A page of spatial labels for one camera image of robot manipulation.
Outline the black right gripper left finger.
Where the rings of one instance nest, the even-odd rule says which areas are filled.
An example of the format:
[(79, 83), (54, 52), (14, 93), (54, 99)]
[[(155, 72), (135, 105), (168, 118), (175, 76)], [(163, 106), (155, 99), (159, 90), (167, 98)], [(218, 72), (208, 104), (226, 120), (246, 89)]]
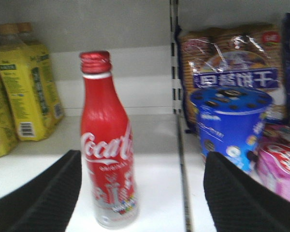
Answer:
[(65, 231), (81, 183), (81, 152), (70, 150), (34, 179), (0, 198), (0, 232)]

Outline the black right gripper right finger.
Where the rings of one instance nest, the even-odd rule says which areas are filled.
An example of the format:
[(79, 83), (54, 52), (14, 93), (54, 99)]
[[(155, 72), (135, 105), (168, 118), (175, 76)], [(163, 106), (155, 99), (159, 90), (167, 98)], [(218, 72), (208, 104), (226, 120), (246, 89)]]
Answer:
[(218, 232), (290, 232), (290, 202), (219, 152), (207, 155), (203, 188)]

